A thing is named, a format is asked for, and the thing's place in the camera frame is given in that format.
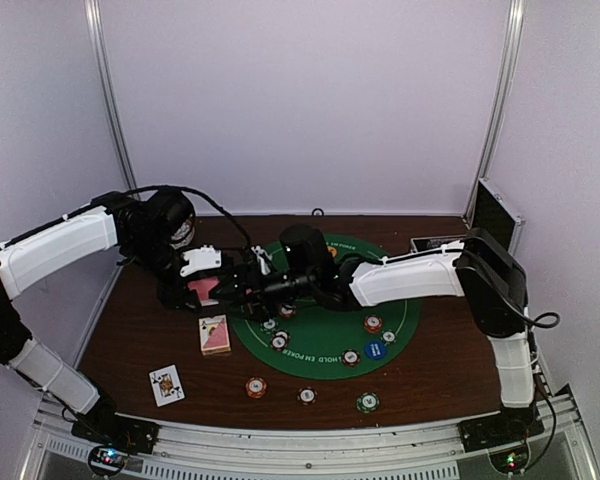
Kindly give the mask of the red backed card deck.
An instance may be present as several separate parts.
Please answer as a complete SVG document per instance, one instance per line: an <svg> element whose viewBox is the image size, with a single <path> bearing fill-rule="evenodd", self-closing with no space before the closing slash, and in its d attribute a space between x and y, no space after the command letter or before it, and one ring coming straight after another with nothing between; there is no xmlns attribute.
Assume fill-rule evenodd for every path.
<svg viewBox="0 0 600 480"><path fill-rule="evenodd" d="M198 296L199 303L202 307L218 305L219 301L210 297L211 290L219 283L217 277L194 280L188 283L188 288L191 292L195 292Z"/></svg>

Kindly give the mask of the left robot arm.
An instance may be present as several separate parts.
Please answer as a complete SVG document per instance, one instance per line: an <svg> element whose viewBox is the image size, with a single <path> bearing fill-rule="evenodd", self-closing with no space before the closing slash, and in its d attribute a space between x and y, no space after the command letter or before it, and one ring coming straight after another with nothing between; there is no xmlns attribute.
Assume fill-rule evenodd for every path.
<svg viewBox="0 0 600 480"><path fill-rule="evenodd" d="M167 291L174 306L193 300L193 277L220 265L213 247L177 246L195 210L182 189L112 191L20 236L0 242L0 365L32 381L70 410L85 415L86 429L103 444L117 442L124 424L102 406L104 395L70 363L43 343L22 319L21 297L48 280L66 280L99 255L119 254L137 263Z"/></svg>

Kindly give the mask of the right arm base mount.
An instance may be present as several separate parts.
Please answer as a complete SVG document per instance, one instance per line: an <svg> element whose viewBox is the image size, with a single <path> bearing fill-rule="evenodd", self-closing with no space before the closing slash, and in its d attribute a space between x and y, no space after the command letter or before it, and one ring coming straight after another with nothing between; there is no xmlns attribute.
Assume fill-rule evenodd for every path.
<svg viewBox="0 0 600 480"><path fill-rule="evenodd" d="M523 443L545 431L541 420L524 425L519 420L508 419L503 415L464 420L458 424L458 429L466 453Z"/></svg>

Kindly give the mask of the black hundred chip stack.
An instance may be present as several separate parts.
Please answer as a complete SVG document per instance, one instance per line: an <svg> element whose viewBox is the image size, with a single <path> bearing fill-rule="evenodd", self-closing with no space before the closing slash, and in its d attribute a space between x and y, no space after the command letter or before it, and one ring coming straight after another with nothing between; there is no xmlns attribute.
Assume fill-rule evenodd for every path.
<svg viewBox="0 0 600 480"><path fill-rule="evenodd" d="M311 405L317 400L317 392L310 387L302 388L298 391L297 399L302 405Z"/></svg>

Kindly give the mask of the black chips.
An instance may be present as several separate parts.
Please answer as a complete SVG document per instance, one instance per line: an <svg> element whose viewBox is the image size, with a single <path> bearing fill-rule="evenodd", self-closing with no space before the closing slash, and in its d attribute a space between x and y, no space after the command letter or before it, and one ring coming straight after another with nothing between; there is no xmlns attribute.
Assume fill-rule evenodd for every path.
<svg viewBox="0 0 600 480"><path fill-rule="evenodd" d="M270 346L277 352L286 350L290 343L290 334L286 331L276 332L270 340Z"/></svg>

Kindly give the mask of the red five chip stack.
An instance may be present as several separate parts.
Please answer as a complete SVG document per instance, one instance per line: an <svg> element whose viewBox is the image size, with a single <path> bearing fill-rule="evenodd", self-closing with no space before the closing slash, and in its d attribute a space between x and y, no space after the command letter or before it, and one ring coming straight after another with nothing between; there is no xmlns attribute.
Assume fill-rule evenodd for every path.
<svg viewBox="0 0 600 480"><path fill-rule="evenodd" d="M261 377L251 377L245 384L246 395L249 398L260 399L267 393L268 384Z"/></svg>

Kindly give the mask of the blue small blind button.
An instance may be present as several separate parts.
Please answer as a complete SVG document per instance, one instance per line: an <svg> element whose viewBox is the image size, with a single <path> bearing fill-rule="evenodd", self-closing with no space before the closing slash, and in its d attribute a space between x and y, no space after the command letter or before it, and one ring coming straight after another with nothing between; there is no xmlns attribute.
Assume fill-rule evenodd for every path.
<svg viewBox="0 0 600 480"><path fill-rule="evenodd" d="M387 355L387 347L381 341L371 341L365 345L365 355L371 360L381 360Z"/></svg>

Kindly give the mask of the jack of clubs card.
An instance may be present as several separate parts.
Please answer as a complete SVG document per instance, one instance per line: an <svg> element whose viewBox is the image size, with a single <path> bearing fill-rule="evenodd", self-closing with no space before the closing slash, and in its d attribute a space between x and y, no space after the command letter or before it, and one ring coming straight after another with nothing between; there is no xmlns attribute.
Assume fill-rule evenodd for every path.
<svg viewBox="0 0 600 480"><path fill-rule="evenodd" d="M175 364L150 372L149 381L157 407L185 399L185 392Z"/></svg>

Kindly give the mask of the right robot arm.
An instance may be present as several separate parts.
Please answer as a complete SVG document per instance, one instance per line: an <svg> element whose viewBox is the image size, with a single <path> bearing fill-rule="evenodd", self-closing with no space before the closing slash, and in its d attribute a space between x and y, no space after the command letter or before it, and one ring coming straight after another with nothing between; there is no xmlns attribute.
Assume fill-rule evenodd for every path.
<svg viewBox="0 0 600 480"><path fill-rule="evenodd" d="M282 305L310 297L349 312L394 301L463 297L489 340L505 409L493 419L499 440L515 440L531 424L535 396L524 269L492 236L474 229L436 249L382 259L350 253L335 259L321 231L295 225L280 236L284 270L271 270L256 253L227 270L210 291L214 300L245 305L266 320Z"/></svg>

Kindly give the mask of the black chip bottom mat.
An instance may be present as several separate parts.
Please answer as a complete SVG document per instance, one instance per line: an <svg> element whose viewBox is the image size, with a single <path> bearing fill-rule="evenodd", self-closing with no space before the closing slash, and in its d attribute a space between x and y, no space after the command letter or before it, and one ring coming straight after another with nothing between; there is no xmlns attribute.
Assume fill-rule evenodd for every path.
<svg viewBox="0 0 600 480"><path fill-rule="evenodd" d="M360 353L356 350L345 350L341 355L342 363L347 367L355 367L361 361Z"/></svg>

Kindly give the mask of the green chip stack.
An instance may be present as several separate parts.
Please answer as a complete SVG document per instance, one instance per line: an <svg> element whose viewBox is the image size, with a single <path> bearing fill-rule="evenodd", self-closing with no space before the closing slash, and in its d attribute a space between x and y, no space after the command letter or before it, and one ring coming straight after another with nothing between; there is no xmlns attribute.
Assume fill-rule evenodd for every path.
<svg viewBox="0 0 600 480"><path fill-rule="evenodd" d="M365 392L356 399L356 409L364 414L376 411L380 404L380 398L374 392Z"/></svg>

